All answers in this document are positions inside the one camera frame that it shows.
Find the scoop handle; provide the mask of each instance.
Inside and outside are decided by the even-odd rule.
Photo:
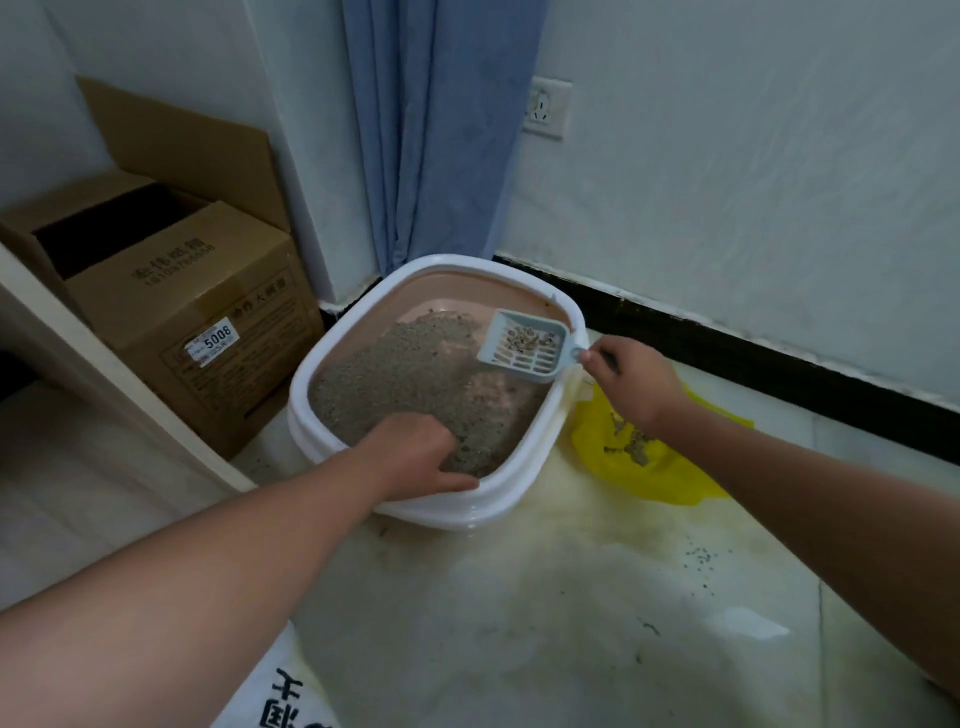
[[[585,352],[586,349],[583,347],[574,347],[570,350],[570,356],[573,357],[574,361],[580,359],[580,352]],[[613,369],[617,374],[620,374],[620,365],[616,363],[616,356],[613,352],[604,352],[600,350],[600,355],[603,356],[603,360],[607,362],[607,366]]]

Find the wall socket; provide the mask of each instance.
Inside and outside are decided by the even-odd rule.
[[[570,81],[534,76],[530,82],[530,100],[523,117],[523,130],[562,140],[572,88]]]

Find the light blue litter scoop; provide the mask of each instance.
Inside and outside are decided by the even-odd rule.
[[[544,383],[576,364],[582,351],[574,344],[570,329],[561,322],[499,308],[493,313],[477,359],[512,375]]]

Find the barcode sticker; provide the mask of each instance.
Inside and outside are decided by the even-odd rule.
[[[224,316],[184,348],[201,369],[240,340],[230,319]]]

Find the white bag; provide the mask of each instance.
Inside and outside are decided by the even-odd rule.
[[[303,660],[294,625],[276,642],[211,728],[340,728],[326,693]]]

